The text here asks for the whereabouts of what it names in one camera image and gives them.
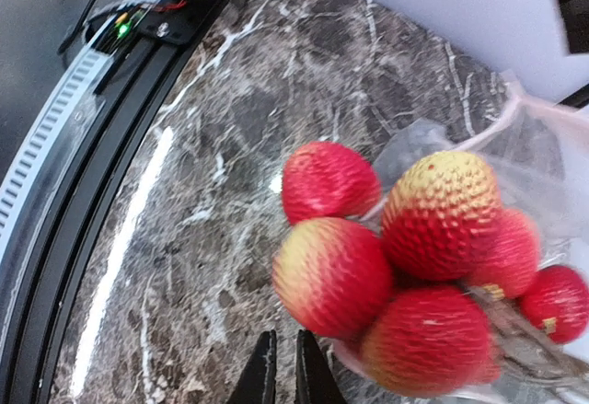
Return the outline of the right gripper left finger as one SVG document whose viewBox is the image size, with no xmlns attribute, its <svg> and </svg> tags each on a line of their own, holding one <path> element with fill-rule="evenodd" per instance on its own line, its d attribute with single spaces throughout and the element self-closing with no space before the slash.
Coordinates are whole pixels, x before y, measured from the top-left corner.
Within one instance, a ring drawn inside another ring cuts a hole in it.
<svg viewBox="0 0 589 404">
<path fill-rule="evenodd" d="M 226 403 L 274 404 L 276 371 L 276 332 L 274 330 L 263 331 Z"/>
</svg>

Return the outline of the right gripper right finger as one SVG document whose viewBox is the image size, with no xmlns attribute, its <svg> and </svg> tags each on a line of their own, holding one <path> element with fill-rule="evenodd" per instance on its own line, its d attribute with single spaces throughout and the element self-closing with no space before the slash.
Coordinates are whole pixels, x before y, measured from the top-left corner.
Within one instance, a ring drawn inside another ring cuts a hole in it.
<svg viewBox="0 0 589 404">
<path fill-rule="evenodd" d="M 299 330 L 296 340 L 296 404 L 346 404 L 317 340 L 309 330 Z"/>
</svg>

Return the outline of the red lychee bunch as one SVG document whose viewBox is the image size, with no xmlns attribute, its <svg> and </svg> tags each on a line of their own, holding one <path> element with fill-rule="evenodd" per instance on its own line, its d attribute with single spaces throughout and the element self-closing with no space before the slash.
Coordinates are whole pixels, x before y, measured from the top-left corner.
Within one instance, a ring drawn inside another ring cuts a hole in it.
<svg viewBox="0 0 589 404">
<path fill-rule="evenodd" d="M 481 156 L 430 154 L 383 192 L 360 154 L 311 142 L 284 164 L 282 204 L 276 294 L 382 388 L 441 398 L 509 373 L 587 395 L 587 363 L 562 350 L 587 330 L 587 283 L 540 267 L 535 222 L 504 206 Z"/>
</svg>

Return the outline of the clear zip top bag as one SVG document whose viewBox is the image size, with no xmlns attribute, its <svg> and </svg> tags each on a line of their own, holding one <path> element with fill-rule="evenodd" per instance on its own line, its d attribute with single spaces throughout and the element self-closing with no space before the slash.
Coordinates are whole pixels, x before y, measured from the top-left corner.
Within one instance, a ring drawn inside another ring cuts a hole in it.
<svg viewBox="0 0 589 404">
<path fill-rule="evenodd" d="M 588 103 L 570 106 L 526 94 L 507 76 L 507 99 L 486 130 L 452 143 L 439 123 L 418 119 L 395 134 L 374 162 L 385 190 L 420 158 L 445 149 L 483 156 L 496 170 L 503 202 L 531 216 L 542 243 L 541 267 L 563 264 L 588 274 Z M 585 403 L 588 392 L 565 386 L 556 363 L 523 337 L 492 385 L 463 387 L 436 403 Z"/>
</svg>

